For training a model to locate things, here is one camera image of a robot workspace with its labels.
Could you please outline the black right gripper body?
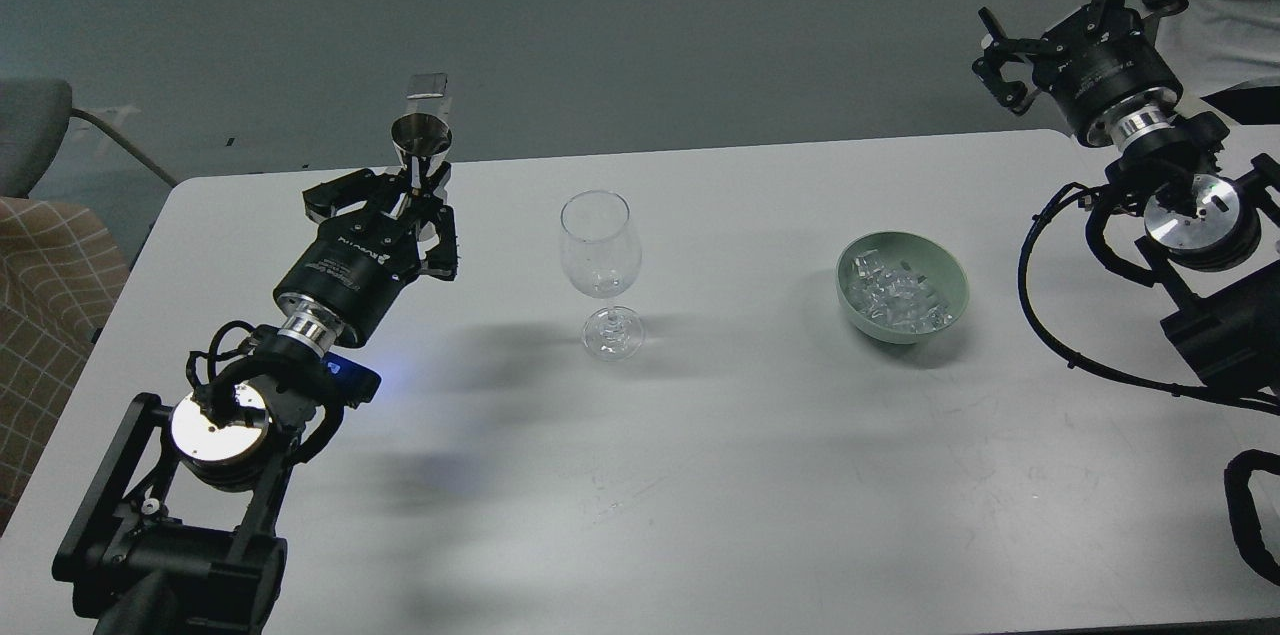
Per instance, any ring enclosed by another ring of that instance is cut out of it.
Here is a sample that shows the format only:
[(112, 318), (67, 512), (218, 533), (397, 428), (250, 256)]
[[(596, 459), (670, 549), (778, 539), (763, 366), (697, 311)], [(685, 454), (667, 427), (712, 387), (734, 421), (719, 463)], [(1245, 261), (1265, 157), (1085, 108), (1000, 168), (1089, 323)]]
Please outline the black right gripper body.
[(1183, 84), (1148, 41), (1138, 12), (1107, 9), (1100, 26), (1088, 26), (1088, 12), (1079, 9), (1042, 35), (1051, 52), (1039, 61), (1039, 88), (1076, 142), (1097, 149), (1112, 143), (1108, 111), (1120, 102), (1140, 97), (1172, 108)]

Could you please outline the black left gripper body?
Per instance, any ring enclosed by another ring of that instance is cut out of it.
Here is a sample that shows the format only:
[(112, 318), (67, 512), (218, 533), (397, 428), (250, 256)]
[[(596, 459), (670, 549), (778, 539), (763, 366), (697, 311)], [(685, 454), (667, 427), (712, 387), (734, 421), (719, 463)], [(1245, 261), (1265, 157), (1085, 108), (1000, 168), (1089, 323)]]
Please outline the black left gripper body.
[(421, 220), (396, 219), (379, 207), (332, 216), (275, 285), (274, 300), (282, 310), (289, 301), (320, 303), (342, 325), (337, 344), (361, 348), (417, 279), (422, 229)]

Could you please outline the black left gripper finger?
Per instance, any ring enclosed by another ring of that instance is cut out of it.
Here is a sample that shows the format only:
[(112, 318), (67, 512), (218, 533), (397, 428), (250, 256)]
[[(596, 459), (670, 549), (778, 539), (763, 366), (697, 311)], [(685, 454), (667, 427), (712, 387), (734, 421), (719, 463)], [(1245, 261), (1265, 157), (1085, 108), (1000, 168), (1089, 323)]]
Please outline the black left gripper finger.
[(401, 207), (401, 219), (410, 221), (413, 236), (411, 251), (417, 262), (415, 277), (454, 280), (460, 255), (454, 210), (447, 204), (447, 186), (452, 166), (440, 165), (425, 175), (420, 187), (411, 187)]
[(387, 214), (406, 193), (407, 184), (406, 175), (398, 172), (360, 169), (305, 189), (303, 211), (311, 221), (326, 221), (353, 206)]

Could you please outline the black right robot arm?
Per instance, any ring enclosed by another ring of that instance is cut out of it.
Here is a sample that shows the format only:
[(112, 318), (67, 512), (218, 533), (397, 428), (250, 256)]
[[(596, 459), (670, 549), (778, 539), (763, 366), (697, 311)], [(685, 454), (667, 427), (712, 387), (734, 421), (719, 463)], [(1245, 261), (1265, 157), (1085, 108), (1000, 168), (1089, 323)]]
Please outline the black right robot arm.
[[(1188, 0), (1089, 0), (1032, 38), (1015, 38), (988, 9), (972, 70), (1001, 108), (1023, 115), (1048, 96), (1080, 146), (1112, 146), (1117, 157), (1098, 187), (1069, 183), (1033, 216), (1018, 257), (1025, 321), (1066, 366), (1102, 379), (1212, 405), (1277, 414), (1279, 266), (1266, 262), (1199, 296), (1183, 271), (1228, 271), (1260, 247), (1262, 221), (1277, 220), (1277, 161), (1253, 157), (1238, 178), (1219, 154), (1229, 125), (1212, 111), (1180, 115), (1183, 84), (1147, 35)], [(1085, 245), (1112, 274), (1162, 287), (1175, 310), (1160, 326), (1197, 384), (1161, 383), (1103, 365), (1064, 344), (1030, 301), (1030, 257), (1065, 207), (1088, 213)]]

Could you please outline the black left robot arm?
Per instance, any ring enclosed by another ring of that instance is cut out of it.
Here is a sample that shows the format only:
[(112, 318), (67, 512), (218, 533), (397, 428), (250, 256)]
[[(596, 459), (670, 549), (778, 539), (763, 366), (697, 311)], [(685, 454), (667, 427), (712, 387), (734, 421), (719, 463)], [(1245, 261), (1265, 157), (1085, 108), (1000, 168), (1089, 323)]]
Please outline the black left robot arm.
[(413, 156), (306, 189), (317, 230), (273, 292), (282, 321), (224, 324), (189, 352), (188, 396), (132, 399), (51, 565), (96, 634), (265, 629), (293, 470), (381, 382), (340, 350), (367, 344), (413, 280), (457, 277), (449, 179)]

